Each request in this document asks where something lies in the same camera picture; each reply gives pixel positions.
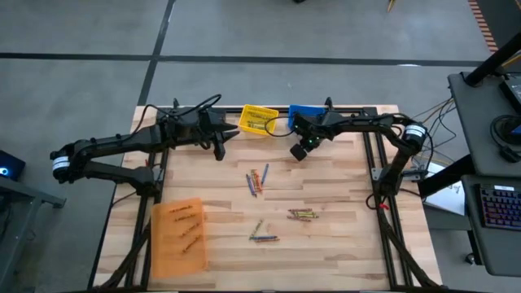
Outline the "dark grey plastic bin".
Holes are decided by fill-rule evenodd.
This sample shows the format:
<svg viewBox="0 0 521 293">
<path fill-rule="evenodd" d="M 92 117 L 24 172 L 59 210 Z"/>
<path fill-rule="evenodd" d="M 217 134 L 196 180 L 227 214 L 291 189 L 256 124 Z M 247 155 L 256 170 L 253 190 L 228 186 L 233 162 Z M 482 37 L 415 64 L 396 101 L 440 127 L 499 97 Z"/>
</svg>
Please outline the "dark grey plastic bin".
<svg viewBox="0 0 521 293">
<path fill-rule="evenodd" d="M 225 111 L 210 107 L 180 116 L 176 122 L 178 139 L 192 140 L 209 144 L 217 132 L 217 124 L 225 121 Z"/>
</svg>

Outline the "grey keyboard shelf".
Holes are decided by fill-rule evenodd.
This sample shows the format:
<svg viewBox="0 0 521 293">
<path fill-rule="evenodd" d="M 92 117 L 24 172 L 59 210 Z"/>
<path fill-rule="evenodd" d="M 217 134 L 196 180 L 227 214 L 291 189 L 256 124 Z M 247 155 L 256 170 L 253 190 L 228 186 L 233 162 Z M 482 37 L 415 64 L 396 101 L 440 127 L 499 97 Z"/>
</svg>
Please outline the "grey keyboard shelf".
<svg viewBox="0 0 521 293">
<path fill-rule="evenodd" d="M 521 277 L 521 231 L 502 230 L 482 226 L 479 210 L 478 185 L 517 186 L 521 180 L 501 177 L 465 175 L 462 185 L 466 196 L 466 211 L 475 241 L 472 250 L 476 262 L 488 273 L 504 277 Z"/>
</svg>

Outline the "orange translucent plastic bin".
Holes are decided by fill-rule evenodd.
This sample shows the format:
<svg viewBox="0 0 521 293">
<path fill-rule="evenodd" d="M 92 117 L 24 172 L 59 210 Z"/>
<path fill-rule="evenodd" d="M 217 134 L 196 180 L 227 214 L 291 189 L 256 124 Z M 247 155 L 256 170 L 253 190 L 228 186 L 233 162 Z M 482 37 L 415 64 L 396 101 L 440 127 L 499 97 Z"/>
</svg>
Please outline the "orange translucent plastic bin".
<svg viewBox="0 0 521 293">
<path fill-rule="evenodd" d="M 169 210 L 186 205 L 193 208 L 171 213 Z M 189 214 L 197 216 L 183 221 L 175 218 Z M 183 231 L 200 222 L 201 226 L 180 238 Z M 151 273 L 154 279 L 174 278 L 199 273 L 208 267 L 205 215 L 202 200 L 184 199 L 170 203 L 158 203 L 151 210 Z M 197 235 L 202 238 L 187 253 L 182 249 Z"/>
</svg>

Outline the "white paper sheet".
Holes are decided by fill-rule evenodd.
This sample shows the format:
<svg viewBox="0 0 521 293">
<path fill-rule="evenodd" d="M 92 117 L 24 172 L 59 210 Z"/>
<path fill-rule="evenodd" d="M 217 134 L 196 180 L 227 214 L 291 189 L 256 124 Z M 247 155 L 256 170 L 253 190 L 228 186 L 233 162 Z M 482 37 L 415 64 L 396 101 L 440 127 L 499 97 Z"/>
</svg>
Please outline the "white paper sheet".
<svg viewBox="0 0 521 293">
<path fill-rule="evenodd" d="M 461 181 L 457 181 L 444 189 L 438 190 L 425 198 L 425 203 L 459 216 L 466 215 L 466 197 Z"/>
</svg>

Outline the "grey desk top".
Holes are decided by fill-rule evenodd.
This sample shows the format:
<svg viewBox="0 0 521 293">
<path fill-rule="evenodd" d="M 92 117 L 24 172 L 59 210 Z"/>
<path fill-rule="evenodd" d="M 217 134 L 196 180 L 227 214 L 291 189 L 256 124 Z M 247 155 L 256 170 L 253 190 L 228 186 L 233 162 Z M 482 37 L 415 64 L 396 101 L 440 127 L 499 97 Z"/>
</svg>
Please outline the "grey desk top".
<svg viewBox="0 0 521 293">
<path fill-rule="evenodd" d="M 503 79 L 487 77 L 472 87 L 464 81 L 463 74 L 458 73 L 449 75 L 448 82 L 475 172 L 490 177 L 521 177 L 521 162 L 504 160 L 490 135 L 490 124 L 495 118 L 515 114 L 500 90 Z"/>
</svg>

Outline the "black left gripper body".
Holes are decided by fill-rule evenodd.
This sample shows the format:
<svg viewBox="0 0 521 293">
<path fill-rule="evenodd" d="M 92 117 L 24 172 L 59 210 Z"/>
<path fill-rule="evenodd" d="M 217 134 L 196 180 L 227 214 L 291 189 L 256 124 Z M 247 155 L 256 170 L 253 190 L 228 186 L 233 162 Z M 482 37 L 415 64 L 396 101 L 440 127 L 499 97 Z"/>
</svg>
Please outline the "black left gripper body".
<svg viewBox="0 0 521 293">
<path fill-rule="evenodd" d="M 225 131 L 225 114 L 222 109 L 209 108 L 167 118 L 162 124 L 162 138 L 171 147 L 199 144 L 215 147 L 222 144 Z"/>
</svg>

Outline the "thick black pole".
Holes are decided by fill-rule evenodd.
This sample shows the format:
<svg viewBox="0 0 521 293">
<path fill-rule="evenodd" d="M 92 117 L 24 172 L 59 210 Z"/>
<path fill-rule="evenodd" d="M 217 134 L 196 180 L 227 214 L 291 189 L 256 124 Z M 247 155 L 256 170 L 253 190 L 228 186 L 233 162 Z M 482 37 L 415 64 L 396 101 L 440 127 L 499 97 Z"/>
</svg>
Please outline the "thick black pole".
<svg viewBox="0 0 521 293">
<path fill-rule="evenodd" d="M 469 86 L 478 85 L 485 77 L 495 72 L 519 50 L 521 50 L 521 31 L 515 34 L 504 46 L 486 59 L 473 72 L 464 77 L 464 81 Z"/>
<path fill-rule="evenodd" d="M 448 167 L 432 174 L 418 183 L 420 197 L 425 199 L 438 191 L 461 180 L 463 175 L 475 174 L 475 166 L 471 155 L 466 155 Z"/>
</svg>

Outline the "grey metal stand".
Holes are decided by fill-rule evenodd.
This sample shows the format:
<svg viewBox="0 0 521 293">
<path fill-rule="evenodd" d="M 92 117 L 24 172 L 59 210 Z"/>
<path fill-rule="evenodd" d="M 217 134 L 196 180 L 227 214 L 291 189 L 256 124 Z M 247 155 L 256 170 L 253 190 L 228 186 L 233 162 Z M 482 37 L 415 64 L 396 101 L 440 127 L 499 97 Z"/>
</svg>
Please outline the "grey metal stand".
<svg viewBox="0 0 521 293">
<path fill-rule="evenodd" d="M 43 203 L 62 208 L 66 200 L 0 177 L 0 210 L 6 219 L 0 223 L 0 293 L 7 293 L 15 275 L 28 232 Z"/>
</svg>

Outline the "yellow plastic basket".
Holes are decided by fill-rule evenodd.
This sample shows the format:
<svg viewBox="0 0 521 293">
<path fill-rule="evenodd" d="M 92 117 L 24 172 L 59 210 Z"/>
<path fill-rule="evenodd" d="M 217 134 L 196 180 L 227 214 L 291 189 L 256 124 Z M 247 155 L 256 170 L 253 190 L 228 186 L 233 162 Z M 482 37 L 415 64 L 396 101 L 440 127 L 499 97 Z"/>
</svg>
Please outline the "yellow plastic basket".
<svg viewBox="0 0 521 293">
<path fill-rule="evenodd" d="M 268 135 L 275 130 L 278 114 L 277 110 L 271 108 L 245 104 L 239 118 L 239 127 L 249 133 Z M 247 120 L 266 120 L 265 130 L 248 128 Z"/>
</svg>

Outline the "backlit black keyboard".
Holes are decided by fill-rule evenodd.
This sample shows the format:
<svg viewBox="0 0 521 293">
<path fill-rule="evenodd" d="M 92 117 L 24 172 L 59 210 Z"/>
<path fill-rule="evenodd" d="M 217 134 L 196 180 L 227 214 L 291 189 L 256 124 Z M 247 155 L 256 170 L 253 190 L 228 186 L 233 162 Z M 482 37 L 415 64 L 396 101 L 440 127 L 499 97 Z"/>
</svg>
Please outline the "backlit black keyboard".
<svg viewBox="0 0 521 293">
<path fill-rule="evenodd" d="M 479 210 L 483 227 L 521 231 L 521 188 L 480 184 Z"/>
</svg>

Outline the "dark device with blue light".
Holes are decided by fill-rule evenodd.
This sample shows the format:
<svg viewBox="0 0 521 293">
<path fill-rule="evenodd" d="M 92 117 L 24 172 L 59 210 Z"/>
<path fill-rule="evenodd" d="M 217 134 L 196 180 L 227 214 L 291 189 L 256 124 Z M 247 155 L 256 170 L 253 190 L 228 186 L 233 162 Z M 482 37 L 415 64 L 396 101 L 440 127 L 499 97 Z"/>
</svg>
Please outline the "dark device with blue light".
<svg viewBox="0 0 521 293">
<path fill-rule="evenodd" d="M 18 181 L 26 163 L 9 153 L 0 150 L 0 177 Z"/>
</svg>

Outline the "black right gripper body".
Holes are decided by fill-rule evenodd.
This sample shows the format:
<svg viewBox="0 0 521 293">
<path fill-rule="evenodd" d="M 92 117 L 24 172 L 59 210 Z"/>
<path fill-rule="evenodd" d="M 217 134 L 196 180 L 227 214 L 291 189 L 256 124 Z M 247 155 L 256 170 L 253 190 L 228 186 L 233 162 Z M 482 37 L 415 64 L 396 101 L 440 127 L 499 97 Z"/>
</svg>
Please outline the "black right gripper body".
<svg viewBox="0 0 521 293">
<path fill-rule="evenodd" d="M 293 116 L 293 129 L 300 136 L 301 146 L 319 146 L 324 139 L 332 141 L 337 135 L 335 127 L 338 112 L 326 112 L 318 116 L 306 116 L 297 112 Z"/>
</svg>

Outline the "red-orange crayon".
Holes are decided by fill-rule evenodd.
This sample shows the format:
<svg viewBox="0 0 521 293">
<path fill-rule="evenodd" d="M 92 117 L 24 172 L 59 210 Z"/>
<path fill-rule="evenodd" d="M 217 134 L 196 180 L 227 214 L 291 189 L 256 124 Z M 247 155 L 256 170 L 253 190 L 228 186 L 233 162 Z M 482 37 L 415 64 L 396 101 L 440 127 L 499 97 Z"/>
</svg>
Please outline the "red-orange crayon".
<svg viewBox="0 0 521 293">
<path fill-rule="evenodd" d="M 180 238 L 184 238 L 185 236 L 187 236 L 189 233 L 191 233 L 192 231 L 196 230 L 200 226 L 201 226 L 200 222 L 197 222 L 197 223 L 193 224 L 192 226 L 190 226 L 188 229 L 186 229 L 185 231 L 183 231 L 181 233 Z"/>
</svg>

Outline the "blue plastic basket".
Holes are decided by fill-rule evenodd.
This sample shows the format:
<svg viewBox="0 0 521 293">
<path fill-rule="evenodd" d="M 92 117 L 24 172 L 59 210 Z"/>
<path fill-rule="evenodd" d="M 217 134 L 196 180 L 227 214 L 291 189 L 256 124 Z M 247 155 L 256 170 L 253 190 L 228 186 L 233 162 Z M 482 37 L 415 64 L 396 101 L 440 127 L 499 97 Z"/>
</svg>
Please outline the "blue plastic basket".
<svg viewBox="0 0 521 293">
<path fill-rule="evenodd" d="M 292 104 L 288 108 L 288 122 L 287 125 L 290 129 L 293 129 L 294 117 L 296 113 L 302 116 L 317 117 L 326 112 L 324 107 L 313 107 L 305 105 Z"/>
</svg>

